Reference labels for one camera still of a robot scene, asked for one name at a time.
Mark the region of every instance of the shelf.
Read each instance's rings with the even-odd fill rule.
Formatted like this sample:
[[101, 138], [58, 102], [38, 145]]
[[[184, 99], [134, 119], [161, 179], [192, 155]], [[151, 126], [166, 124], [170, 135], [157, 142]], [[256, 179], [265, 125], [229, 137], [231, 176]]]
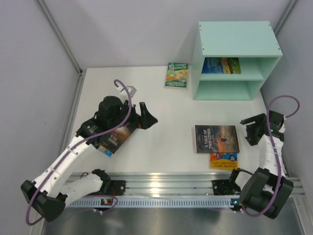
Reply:
[[[241, 74], [202, 74], [206, 57], [238, 57]], [[191, 70], [193, 98], [252, 100], [281, 57], [269, 22], [199, 22]]]
[[200, 81], [263, 81], [258, 58], [238, 58], [241, 74], [201, 74]]
[[196, 100], [250, 100], [246, 81], [200, 81]]
[[268, 21], [199, 22], [203, 55], [209, 57], [281, 57]]
[[[209, 154], [196, 153], [195, 125], [235, 125], [240, 148], [239, 167], [249, 171], [258, 167], [258, 147], [248, 144], [245, 126], [239, 122], [266, 111], [260, 92], [257, 91], [253, 101], [194, 101], [191, 74], [187, 89], [178, 90], [164, 88], [166, 73], [167, 66], [87, 70], [72, 136], [97, 111], [99, 102], [105, 96], [119, 96], [113, 84], [115, 78], [121, 79], [125, 85], [135, 86], [137, 92], [133, 104], [137, 105], [137, 112], [140, 114], [139, 102], [145, 102], [158, 123], [148, 130], [136, 130], [111, 158], [100, 151], [94, 151], [75, 172], [91, 172], [99, 168], [116, 173], [230, 174], [230, 171], [210, 169]], [[245, 99], [249, 97], [249, 83], [246, 82], [246, 89], [242, 89]]]

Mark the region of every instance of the white table surface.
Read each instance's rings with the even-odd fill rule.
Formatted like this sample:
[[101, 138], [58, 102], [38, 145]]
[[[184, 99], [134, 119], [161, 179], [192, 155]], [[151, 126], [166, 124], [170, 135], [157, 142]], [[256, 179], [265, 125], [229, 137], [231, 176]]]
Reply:
[[148, 130], [136, 130], [111, 158], [94, 151], [75, 172], [96, 168], [107, 172], [230, 172], [210, 169], [209, 154], [196, 153], [195, 125], [235, 125], [239, 167], [251, 171], [258, 167], [258, 147], [248, 144], [245, 127], [239, 122], [266, 111], [260, 92], [253, 101], [194, 101], [191, 73], [187, 90], [177, 90], [164, 88], [166, 72], [166, 66], [87, 70], [72, 136], [98, 110], [104, 97], [118, 96], [114, 79], [135, 86], [137, 113], [143, 101], [158, 123]]

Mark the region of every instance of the book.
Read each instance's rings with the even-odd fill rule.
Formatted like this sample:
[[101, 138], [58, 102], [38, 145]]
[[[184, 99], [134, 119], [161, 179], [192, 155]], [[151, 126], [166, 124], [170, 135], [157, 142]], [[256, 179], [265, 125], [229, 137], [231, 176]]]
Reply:
[[234, 57], [206, 57], [202, 73], [241, 74], [239, 59]]
[[188, 64], [168, 63], [165, 81], [166, 88], [187, 88]]
[[135, 129], [136, 128], [130, 125], [126, 125], [104, 135], [98, 150], [111, 157], [129, 136], [131, 136]]
[[196, 125], [197, 153], [239, 153], [235, 126]]
[[210, 168], [233, 170], [238, 168], [237, 153], [211, 153]]

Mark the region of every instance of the mint green bookshelf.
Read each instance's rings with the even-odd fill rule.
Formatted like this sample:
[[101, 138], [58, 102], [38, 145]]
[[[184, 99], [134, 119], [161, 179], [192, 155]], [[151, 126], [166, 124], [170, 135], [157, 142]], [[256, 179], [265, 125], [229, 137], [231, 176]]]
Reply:
[[[252, 100], [282, 52], [268, 21], [199, 22], [191, 68], [195, 100]], [[205, 57], [238, 57], [241, 74], [202, 74]]]

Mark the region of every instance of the green book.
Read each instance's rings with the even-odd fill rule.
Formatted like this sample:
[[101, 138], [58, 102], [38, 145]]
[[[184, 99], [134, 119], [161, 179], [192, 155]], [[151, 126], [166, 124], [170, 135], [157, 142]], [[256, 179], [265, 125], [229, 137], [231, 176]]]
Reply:
[[165, 81], [166, 88], [187, 88], [188, 64], [168, 63]]

